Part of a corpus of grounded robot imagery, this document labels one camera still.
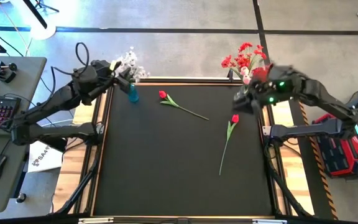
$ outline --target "concrete floor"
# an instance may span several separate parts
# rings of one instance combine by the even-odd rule
[[[259,2],[265,30],[358,30],[358,1],[352,0],[263,0]],[[45,4],[60,13],[40,11],[49,22],[65,27],[94,28],[176,28],[176,29],[257,29],[251,0],[58,1]],[[2,5],[18,27],[26,26],[10,3]],[[0,26],[11,26],[0,9]],[[29,33],[21,32],[29,43]],[[25,47],[16,32],[0,31],[0,36],[21,52]],[[91,59],[112,60],[135,47],[139,64],[152,76],[224,77],[221,60],[234,54],[244,41],[259,44],[257,34],[150,34],[58,32],[47,40],[33,40],[31,56],[47,57],[42,75],[52,85],[50,66],[71,70],[80,66],[75,43],[87,44]],[[295,68],[320,80],[328,91],[346,101],[358,90],[358,35],[266,35],[272,61]],[[17,55],[1,43],[11,55]],[[58,75],[57,87],[69,77]],[[34,102],[46,99],[39,84]],[[324,111],[307,108],[309,120]],[[52,121],[70,119],[67,112],[51,116]],[[11,201],[0,218],[45,215],[55,190],[58,170],[28,174],[22,191],[28,201]],[[329,179],[337,214],[341,220],[358,221],[358,180]]]

